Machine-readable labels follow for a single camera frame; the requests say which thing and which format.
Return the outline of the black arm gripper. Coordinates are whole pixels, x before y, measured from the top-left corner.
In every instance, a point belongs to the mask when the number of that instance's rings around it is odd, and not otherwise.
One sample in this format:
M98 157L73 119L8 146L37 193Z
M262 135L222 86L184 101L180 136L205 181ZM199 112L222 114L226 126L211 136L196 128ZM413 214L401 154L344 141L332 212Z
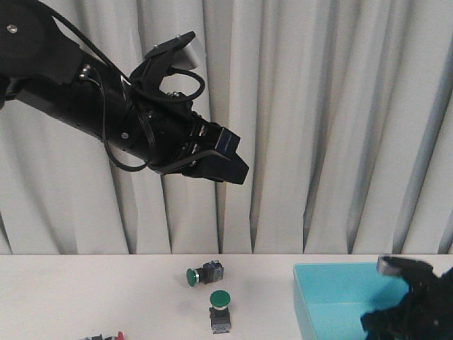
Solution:
M437 276L424 261L387 256L385 263L408 292L396 307L360 317L366 339L451 339L452 269Z
M243 184L249 167L236 154L240 137L192 110L192 101L159 103L137 92L124 121L123 150L158 174Z

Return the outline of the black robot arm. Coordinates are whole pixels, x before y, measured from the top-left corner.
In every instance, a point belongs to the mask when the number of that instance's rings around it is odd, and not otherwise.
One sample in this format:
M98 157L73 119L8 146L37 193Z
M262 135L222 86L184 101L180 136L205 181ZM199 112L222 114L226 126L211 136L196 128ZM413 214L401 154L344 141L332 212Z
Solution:
M158 174L242 184L239 137L193 110L200 95L165 93L174 74L195 76L202 48L194 32L155 46L123 74L85 35L40 1L1 2L1 100L17 100L142 160Z

